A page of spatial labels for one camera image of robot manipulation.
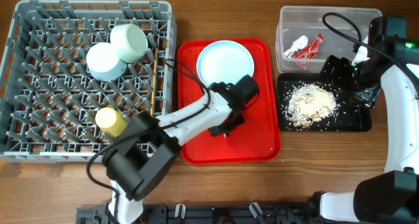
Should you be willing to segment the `red snack wrapper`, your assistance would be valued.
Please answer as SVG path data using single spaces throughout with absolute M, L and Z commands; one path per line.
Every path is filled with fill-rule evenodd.
M 324 41 L 324 36 L 319 33 L 316 38 L 308 43 L 302 50 L 298 51 L 294 58 L 296 59 L 314 59 L 319 51 L 320 44 Z

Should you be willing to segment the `rice and food scraps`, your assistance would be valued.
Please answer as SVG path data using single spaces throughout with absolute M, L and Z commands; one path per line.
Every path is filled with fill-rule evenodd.
M 340 104 L 337 95 L 314 83 L 292 86 L 282 104 L 287 125 L 297 130 L 309 129 L 313 124 L 329 124 L 337 116 Z

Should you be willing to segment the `white round plate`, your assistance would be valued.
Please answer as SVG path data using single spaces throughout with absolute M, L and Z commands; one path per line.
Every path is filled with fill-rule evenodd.
M 255 62 L 250 51 L 240 43 L 216 41 L 198 55 L 196 72 L 206 86 L 220 82 L 236 84 L 246 75 L 253 76 Z

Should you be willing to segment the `wooden chopstick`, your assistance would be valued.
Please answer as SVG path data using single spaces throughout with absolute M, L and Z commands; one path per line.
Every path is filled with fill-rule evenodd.
M 156 92 L 157 69 L 158 69 L 158 48 L 155 49 L 155 61 L 154 61 L 154 66 L 153 66 L 153 81 L 152 81 L 151 108 L 150 108 L 150 115 L 152 117 L 154 117 L 154 112 L 155 112 L 155 92 Z

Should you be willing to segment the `yellow plastic cup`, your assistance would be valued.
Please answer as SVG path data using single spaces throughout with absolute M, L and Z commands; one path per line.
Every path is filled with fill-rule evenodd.
M 114 138 L 120 136 L 128 126 L 123 114 L 110 107 L 97 111 L 95 122 L 102 132 Z

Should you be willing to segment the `pale green bowl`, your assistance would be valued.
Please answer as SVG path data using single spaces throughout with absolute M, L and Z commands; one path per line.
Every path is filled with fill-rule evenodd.
M 115 26 L 110 33 L 110 43 L 117 56 L 129 64 L 144 57 L 148 49 L 145 33 L 134 24 Z

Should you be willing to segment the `pale blue bowl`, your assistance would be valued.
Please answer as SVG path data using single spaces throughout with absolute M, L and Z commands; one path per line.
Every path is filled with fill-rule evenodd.
M 99 81 L 112 81 L 119 78 L 128 66 L 117 55 L 110 43 L 97 43 L 86 55 L 88 70 Z

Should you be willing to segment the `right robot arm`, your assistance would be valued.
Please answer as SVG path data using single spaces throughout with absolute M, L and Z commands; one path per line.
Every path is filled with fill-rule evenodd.
M 386 98 L 388 155 L 382 175 L 348 193 L 318 192 L 309 216 L 346 223 L 418 222 L 418 42 L 407 39 L 399 16 L 371 20 L 366 41 L 323 24 L 354 43 L 353 60 L 330 56 L 318 81 L 341 86 L 348 101 L 372 106 L 380 90 Z

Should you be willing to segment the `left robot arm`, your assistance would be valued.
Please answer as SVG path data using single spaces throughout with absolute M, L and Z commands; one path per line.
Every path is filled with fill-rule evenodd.
M 236 84 L 213 83 L 204 95 L 178 111 L 153 118 L 140 113 L 104 153 L 111 179 L 109 204 L 115 223 L 133 223 L 143 213 L 143 199 L 164 179 L 182 146 L 207 130 L 229 135 L 244 123 L 242 112 L 259 87 L 249 75 Z

